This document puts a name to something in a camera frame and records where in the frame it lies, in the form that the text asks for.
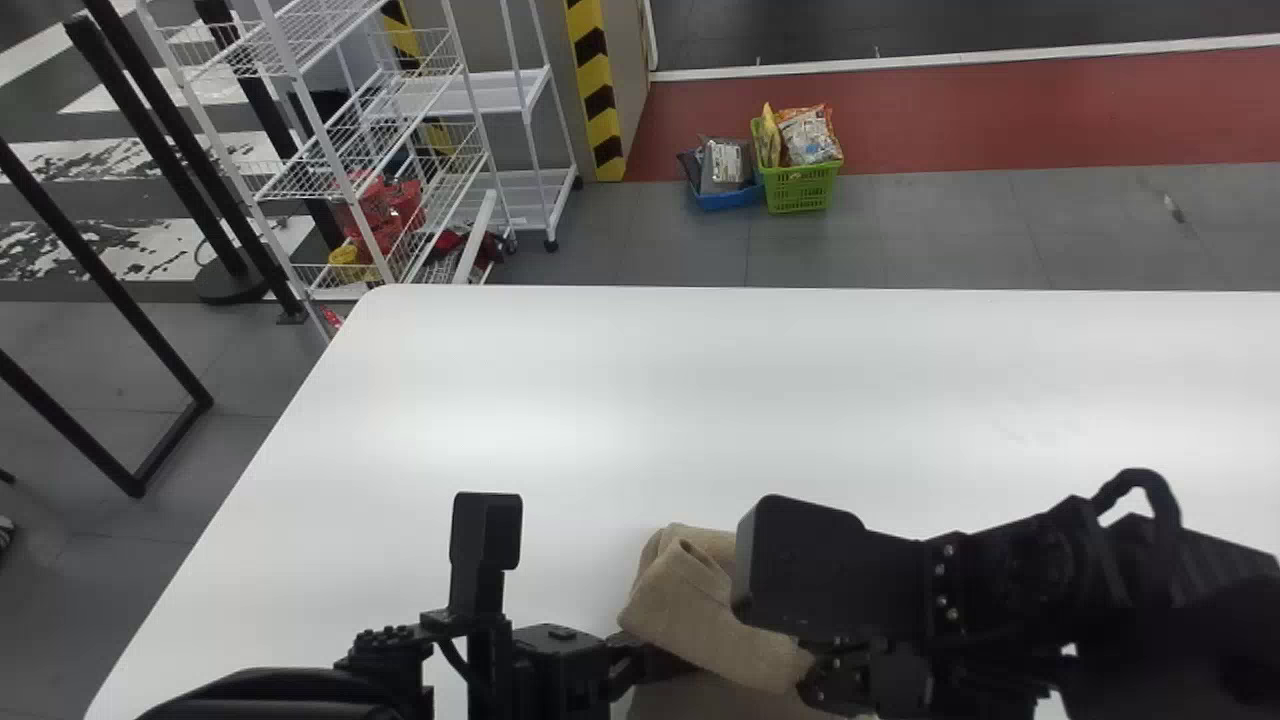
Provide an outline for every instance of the snack bag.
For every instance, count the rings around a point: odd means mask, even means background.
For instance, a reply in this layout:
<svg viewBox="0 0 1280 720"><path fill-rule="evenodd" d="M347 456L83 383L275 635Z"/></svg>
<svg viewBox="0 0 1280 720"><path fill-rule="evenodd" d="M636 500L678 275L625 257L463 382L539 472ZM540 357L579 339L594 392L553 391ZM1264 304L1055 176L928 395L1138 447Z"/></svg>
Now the snack bag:
<svg viewBox="0 0 1280 720"><path fill-rule="evenodd" d="M755 138L755 154L760 158L762 168L777 168L782 160L782 138L778 135L778 123L773 118L773 108L764 104L760 111L760 136Z"/></svg>
<svg viewBox="0 0 1280 720"><path fill-rule="evenodd" d="M836 140L836 131L831 127L828 105L782 110L777 115L777 123L792 167L815 165L845 158Z"/></svg>

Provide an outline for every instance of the gray tile floor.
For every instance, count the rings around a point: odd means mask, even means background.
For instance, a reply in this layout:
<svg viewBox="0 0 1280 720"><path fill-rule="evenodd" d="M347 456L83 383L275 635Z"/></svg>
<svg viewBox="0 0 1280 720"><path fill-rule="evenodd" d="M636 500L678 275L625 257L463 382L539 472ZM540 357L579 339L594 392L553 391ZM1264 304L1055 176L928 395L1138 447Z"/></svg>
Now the gray tile floor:
<svg viewBox="0 0 1280 720"><path fill-rule="evenodd" d="M1280 290L1280 165L841 178L823 214L703 214L678 183L590 186L562 250L495 282ZM1165 206L1169 193L1187 223ZM147 311L218 400L142 501L0 387L0 720L81 716L321 352L268 305ZM136 464L184 397L114 307L0 304L0 347Z"/></svg>
<svg viewBox="0 0 1280 720"><path fill-rule="evenodd" d="M589 186L563 250L497 282L1280 290L1277 187L1276 163L854 176L829 211L774 217L704 214L681 183Z"/></svg>

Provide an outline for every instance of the metal shelf rack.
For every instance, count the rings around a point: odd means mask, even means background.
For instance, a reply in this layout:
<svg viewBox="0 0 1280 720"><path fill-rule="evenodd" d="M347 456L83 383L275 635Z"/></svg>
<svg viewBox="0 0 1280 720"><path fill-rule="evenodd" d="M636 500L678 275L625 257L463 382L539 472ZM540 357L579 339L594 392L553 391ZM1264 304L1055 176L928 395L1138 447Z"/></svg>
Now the metal shelf rack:
<svg viewBox="0 0 1280 720"><path fill-rule="evenodd" d="M531 170L502 170L489 183L477 181L476 186L463 199L458 208L458 218L468 220L479 211L480 201L486 187L500 186L502 196L507 201L507 210L511 229L545 231L547 238L543 241L548 252L559 249L556 238L556 228L559 224L564 201L570 190L580 187L581 179L577 173L577 164L572 161L573 143L568 135L568 123L564 119L564 106L561 102L559 90L556 87L556 76L550 69L550 59L547 53L547 38L543 36L543 24L539 19L539 9L535 0L529 1L529 14L532 18L534 36L538 40L538 50L541 54L541 65L536 68L521 68L516 51L516 37L511 27L511 10L508 0L498 0L502 10L502 26L507 35L507 51L511 56L509 70L494 70L474 73L471 83L475 88L475 97L481 114L515 114L520 113L525 140L529 143L529 156L532 164ZM538 158L538 146L534 142L532 111L543 95L543 90L550 88L552 100L556 102L556 113L559 119L561 137L564 141L564 154L570 158L567 168L543 168ZM444 108L461 110L461 95L457 88L445 92Z"/></svg>
<svg viewBox="0 0 1280 720"><path fill-rule="evenodd" d="M383 3L293 0L273 10L270 0L253 0L260 14L257 19L183 27L157 24L147 0L138 3L143 28L209 137L223 170L257 225L264 228L268 243L294 291L305 300L312 320L326 334L328 325L312 306L314 301L351 300L384 283L484 282L488 278L488 270L472 272L484 231L494 227L513 249L517 225L507 211L503 178L485 133L480 97L495 106L508 100L536 100L540 90L535 88L549 79L549 72L543 73L541 79L536 73L525 76L531 82L530 92L508 99L488 77L472 79L449 0L442 0L448 27L397 32L378 27L375 13ZM367 26L364 35L375 69L357 87L343 54L343 41L361 26ZM402 37L406 33L412 37ZM397 56L393 47L404 41L420 47L421 56ZM338 58L351 97L323 120L303 76L330 53ZM315 128L314 136L292 158L234 160L205 111L198 92L201 83L223 90L228 78L250 77L288 81L302 115ZM477 186L481 174L486 176L486 182ZM420 193L416 209L407 213L402 209L393 218L396 223L390 227L397 229L390 231L396 237L389 245L388 225L379 225L388 218L366 217L366 206L360 201L383 177L394 182L416 181ZM463 218L457 210L468 197ZM358 231L347 228L347 245L357 249L348 254L358 263L293 263L260 204L294 199L344 204L343 213ZM443 259L431 258L440 233L463 220L472 224L466 247ZM384 237L379 240L378 233Z"/></svg>

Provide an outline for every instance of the black metal frame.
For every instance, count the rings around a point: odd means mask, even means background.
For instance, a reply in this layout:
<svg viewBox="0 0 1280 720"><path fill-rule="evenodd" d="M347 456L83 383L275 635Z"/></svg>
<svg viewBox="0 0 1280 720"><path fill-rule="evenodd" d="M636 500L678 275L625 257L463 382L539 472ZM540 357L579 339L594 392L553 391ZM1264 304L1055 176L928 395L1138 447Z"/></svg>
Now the black metal frame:
<svg viewBox="0 0 1280 720"><path fill-rule="evenodd" d="M40 182L32 177L18 156L13 154L4 137L0 137L0 169L9 176L9 181L18 188L18 192L27 199L27 202L45 220L45 224L58 234L58 238L67 246L67 250L83 265L93 282L97 283L97 287L102 290L108 300L124 315L124 319L133 325L133 329L151 347L156 357L164 363L174 379L191 395L191 402L174 424L155 445L146 460L138 465L138 469L131 473L83 425L76 421L76 418L59 405L45 388L40 387L40 383L35 378L0 350L0 379L4 379L14 392L40 413L49 424L54 425L63 437L74 445L84 457L93 462L125 495L129 497L142 497L147 492L147 483L187 434L187 430L191 429L200 415L212 407L214 397L201 384L200 378L187 366L173 346L169 345L169 341L165 340L151 319L147 318L142 307L129 297L128 291L124 290L124 284L115 279L111 270L93 252L93 249L90 247L70 219L58 208L52 197L45 192ZM0 471L0 475L8 475L8 473ZM4 479L12 482L12 475Z"/></svg>

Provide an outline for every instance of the beige cloth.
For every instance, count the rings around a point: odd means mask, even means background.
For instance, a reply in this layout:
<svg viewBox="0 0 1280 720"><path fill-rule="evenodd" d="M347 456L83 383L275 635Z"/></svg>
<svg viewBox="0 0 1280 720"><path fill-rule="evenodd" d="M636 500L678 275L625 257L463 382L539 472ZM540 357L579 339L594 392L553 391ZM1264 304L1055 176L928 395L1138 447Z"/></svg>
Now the beige cloth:
<svg viewBox="0 0 1280 720"><path fill-rule="evenodd" d="M673 523L640 553L618 626L740 685L791 693L813 655L781 633L744 625L728 606L733 534Z"/></svg>

